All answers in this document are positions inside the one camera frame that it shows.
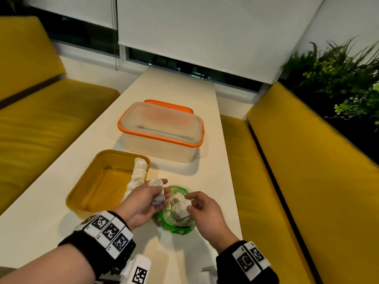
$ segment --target yellow plastic tray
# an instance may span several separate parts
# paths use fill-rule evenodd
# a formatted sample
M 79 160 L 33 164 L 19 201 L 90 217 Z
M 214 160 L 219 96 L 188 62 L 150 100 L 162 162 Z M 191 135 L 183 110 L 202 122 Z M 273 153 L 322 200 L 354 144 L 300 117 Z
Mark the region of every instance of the yellow plastic tray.
M 149 172 L 150 159 L 146 156 L 112 149 L 99 152 L 67 196 L 67 207 L 80 218 L 116 208 L 130 182 L 136 157 L 147 162 Z

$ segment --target hand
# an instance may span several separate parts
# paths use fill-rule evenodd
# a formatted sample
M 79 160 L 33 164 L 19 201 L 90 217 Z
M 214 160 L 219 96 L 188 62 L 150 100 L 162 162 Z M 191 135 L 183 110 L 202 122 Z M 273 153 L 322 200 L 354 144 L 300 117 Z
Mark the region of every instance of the hand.
M 167 179 L 162 179 L 162 181 L 163 184 L 167 183 Z M 168 204 L 171 189 L 164 188 L 166 200 L 163 203 L 152 205 L 153 197 L 162 192 L 162 186 L 147 186 L 148 183 L 149 181 L 133 189 L 128 197 L 113 210 L 125 220 L 131 231 L 144 225 L 154 213 L 165 208 Z
M 201 191 L 189 193 L 185 197 L 194 199 L 192 205 L 187 206 L 187 211 L 195 220 L 202 237 L 208 240 L 219 254 L 239 241 L 226 225 L 221 207 L 213 198 Z

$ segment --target yellow cushion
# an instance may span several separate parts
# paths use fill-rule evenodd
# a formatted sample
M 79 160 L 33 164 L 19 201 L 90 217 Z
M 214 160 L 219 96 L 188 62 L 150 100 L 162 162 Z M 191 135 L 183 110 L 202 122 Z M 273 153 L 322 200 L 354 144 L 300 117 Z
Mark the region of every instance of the yellow cushion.
M 37 17 L 0 17 L 0 100 L 66 73 Z
M 221 115 L 244 240 L 253 241 L 282 284 L 314 283 L 244 120 Z
M 324 284 L 379 283 L 379 167 L 280 83 L 248 119 Z
M 0 110 L 0 215 L 118 96 L 63 79 Z

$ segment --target white table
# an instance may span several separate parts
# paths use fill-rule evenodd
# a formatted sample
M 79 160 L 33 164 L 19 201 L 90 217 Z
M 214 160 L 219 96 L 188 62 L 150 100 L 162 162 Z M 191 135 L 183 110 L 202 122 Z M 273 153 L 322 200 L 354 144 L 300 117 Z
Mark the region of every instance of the white table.
M 146 99 L 190 107 L 205 125 L 200 159 L 184 164 L 151 157 L 148 179 L 204 191 L 242 237 L 213 84 L 149 68 L 0 216 L 0 266 L 23 266 L 55 248 L 81 222 L 66 207 L 67 194 L 98 152 L 125 150 L 117 121 L 132 103 Z M 196 229 L 176 235 L 149 221 L 134 239 L 135 253 L 152 260 L 148 283 L 196 283 L 202 268 L 216 264 L 216 251 Z

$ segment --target dark window glass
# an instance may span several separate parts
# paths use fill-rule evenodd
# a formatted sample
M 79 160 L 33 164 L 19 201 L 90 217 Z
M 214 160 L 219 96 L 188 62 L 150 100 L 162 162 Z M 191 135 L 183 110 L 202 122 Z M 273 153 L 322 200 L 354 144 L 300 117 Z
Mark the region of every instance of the dark window glass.
M 129 48 L 129 59 L 140 63 L 159 66 L 173 71 L 189 74 L 192 77 L 206 79 L 213 82 L 227 84 L 237 88 L 259 91 L 262 82 L 228 74 L 222 71 L 212 70 L 203 66 L 197 66 L 187 62 L 155 55 L 150 52 Z
M 27 10 L 40 19 L 52 39 L 120 55 L 116 30 L 33 7 Z

